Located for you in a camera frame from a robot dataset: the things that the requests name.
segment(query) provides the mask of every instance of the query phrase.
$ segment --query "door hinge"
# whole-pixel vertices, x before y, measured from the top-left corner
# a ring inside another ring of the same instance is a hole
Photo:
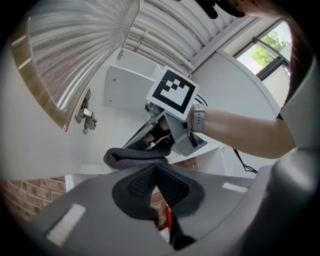
[[[95,130],[97,126],[97,120],[95,119],[95,114],[89,109],[89,100],[91,98],[91,90],[88,88],[85,92],[84,99],[75,114],[75,120],[78,124],[81,124],[82,120],[85,119],[83,125],[83,133],[87,134],[88,129]]]

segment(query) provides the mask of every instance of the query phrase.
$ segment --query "wooden trim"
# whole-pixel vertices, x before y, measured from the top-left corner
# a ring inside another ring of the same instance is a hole
[[[29,35],[29,18],[26,17],[10,36],[11,51],[16,67],[35,100],[49,117],[66,132],[84,89],[104,61],[96,65],[84,78],[65,108],[59,109],[48,93],[37,70]]]

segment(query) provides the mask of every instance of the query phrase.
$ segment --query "gray cloth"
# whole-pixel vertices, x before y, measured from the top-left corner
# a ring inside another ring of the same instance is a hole
[[[111,168],[123,170],[139,165],[163,163],[171,153],[170,148],[154,148],[150,151],[140,151],[128,148],[110,148],[104,155],[103,161]]]

